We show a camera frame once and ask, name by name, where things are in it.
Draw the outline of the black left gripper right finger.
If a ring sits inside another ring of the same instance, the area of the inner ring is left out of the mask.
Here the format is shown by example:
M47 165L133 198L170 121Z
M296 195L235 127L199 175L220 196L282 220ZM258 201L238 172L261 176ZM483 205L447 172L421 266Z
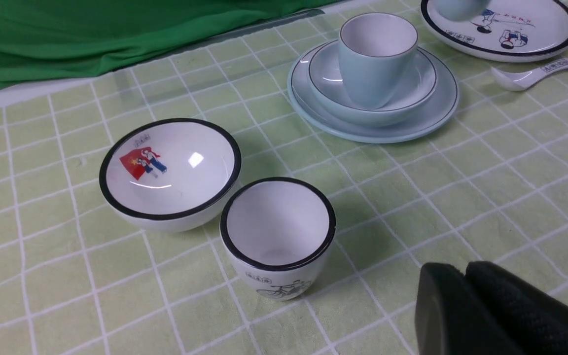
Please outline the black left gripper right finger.
M568 306L491 261L465 270L489 312L527 355L568 355Z

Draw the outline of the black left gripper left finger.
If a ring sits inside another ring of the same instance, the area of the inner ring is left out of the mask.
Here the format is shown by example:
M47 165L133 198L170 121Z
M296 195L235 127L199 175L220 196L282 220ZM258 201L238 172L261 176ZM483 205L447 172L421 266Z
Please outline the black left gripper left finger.
M415 309L420 355L523 355L464 274L450 264L420 268Z

